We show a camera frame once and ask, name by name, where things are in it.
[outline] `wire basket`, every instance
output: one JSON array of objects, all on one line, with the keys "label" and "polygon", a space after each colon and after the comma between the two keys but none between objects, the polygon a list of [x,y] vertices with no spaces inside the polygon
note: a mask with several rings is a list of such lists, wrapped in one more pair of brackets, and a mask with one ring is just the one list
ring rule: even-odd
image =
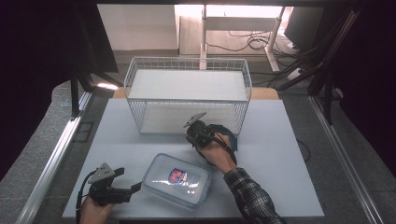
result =
[{"label": "wire basket", "polygon": [[252,89],[243,59],[135,57],[124,91],[141,133],[184,133],[192,115],[206,112],[203,122],[238,135]]}]

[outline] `white tabletop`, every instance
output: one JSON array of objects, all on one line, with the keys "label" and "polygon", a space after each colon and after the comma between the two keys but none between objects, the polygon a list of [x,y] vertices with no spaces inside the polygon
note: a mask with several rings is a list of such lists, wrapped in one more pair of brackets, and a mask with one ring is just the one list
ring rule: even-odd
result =
[{"label": "white tabletop", "polygon": [[[235,153],[238,166],[244,167],[271,195],[276,211],[282,217],[323,216],[282,101],[250,101],[238,136],[238,149]],[[222,173],[205,163],[185,140],[184,134],[140,134],[125,99],[108,102],[63,217],[75,217],[77,194],[83,178],[103,162],[112,169],[125,168],[125,174],[115,178],[113,187],[127,189],[142,180],[153,158],[160,152],[211,170],[212,184],[205,202],[196,209],[185,208],[142,188],[129,203],[116,205],[112,217],[241,217]]]}]

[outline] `human hand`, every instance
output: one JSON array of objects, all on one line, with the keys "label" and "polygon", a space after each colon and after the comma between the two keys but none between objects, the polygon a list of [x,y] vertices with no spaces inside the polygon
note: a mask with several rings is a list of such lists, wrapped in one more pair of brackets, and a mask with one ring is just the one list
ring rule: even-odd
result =
[{"label": "human hand", "polygon": [[[215,133],[215,137],[220,141],[224,141],[227,146],[230,145],[230,139],[227,135]],[[216,141],[212,141],[207,147],[198,148],[198,151],[201,152],[207,160],[216,165],[224,175],[236,167],[230,154]]]},{"label": "human hand", "polygon": [[114,203],[100,206],[90,196],[84,200],[81,206],[80,224],[104,224],[114,207]]}]

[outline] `checkered shirt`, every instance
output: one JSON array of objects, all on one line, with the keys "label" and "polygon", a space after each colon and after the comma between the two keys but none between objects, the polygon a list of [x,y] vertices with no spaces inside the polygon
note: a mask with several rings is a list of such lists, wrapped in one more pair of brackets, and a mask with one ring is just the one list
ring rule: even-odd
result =
[{"label": "checkered shirt", "polygon": [[224,176],[235,197],[242,216],[249,223],[286,223],[274,208],[269,194],[256,183],[243,168],[235,168]]}]

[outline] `clear plastic container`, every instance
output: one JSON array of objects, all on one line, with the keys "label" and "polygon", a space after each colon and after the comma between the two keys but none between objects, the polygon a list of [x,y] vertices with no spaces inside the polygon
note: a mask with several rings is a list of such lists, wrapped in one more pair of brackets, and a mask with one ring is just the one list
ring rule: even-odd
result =
[{"label": "clear plastic container", "polygon": [[208,170],[164,153],[154,158],[143,177],[151,192],[191,208],[205,200],[210,182]]}]

